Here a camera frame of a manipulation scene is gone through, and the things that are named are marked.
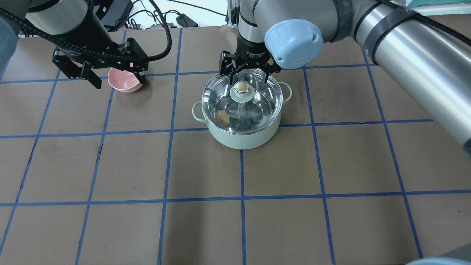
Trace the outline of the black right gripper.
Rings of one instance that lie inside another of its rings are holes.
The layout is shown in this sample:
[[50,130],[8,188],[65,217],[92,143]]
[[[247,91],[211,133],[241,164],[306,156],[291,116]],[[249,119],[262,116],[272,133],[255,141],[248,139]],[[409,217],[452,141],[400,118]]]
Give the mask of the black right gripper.
[[252,42],[242,35],[237,36],[234,53],[223,50],[219,59],[219,75],[229,78],[229,85],[234,85],[234,76],[242,70],[259,69],[263,72],[262,81],[266,84],[271,74],[281,71],[281,66],[274,61],[264,42]]

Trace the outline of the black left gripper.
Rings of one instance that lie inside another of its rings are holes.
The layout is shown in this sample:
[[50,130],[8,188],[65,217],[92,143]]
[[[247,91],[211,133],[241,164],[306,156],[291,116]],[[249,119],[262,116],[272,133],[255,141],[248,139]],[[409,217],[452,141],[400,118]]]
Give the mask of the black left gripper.
[[83,15],[72,29],[52,33],[56,44],[52,62],[69,79],[88,81],[101,89],[102,81],[93,69],[116,68],[135,74],[141,85],[146,83],[149,60],[133,38],[117,44],[95,15]]

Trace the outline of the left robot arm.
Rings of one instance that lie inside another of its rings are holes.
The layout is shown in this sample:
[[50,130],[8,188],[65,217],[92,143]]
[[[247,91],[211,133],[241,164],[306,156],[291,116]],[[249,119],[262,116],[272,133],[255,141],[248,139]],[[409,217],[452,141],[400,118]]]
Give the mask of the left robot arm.
[[72,45],[99,55],[110,54],[130,58],[146,56],[133,38],[117,44],[94,12],[92,0],[2,0],[1,19],[18,32],[17,25],[6,14],[16,16],[26,25],[54,37],[56,49],[52,62],[69,79],[81,79],[100,89],[102,81],[94,69],[111,68],[110,85],[122,92],[133,92],[146,82],[147,62],[124,62],[123,59],[100,59],[87,55]]

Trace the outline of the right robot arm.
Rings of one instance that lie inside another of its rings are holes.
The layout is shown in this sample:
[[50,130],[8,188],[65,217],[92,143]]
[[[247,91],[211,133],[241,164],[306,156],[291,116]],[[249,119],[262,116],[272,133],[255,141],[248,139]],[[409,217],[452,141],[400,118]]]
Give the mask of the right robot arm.
[[470,154],[470,39],[389,0],[241,0],[237,50],[219,74],[264,78],[312,62],[324,43],[351,37]]

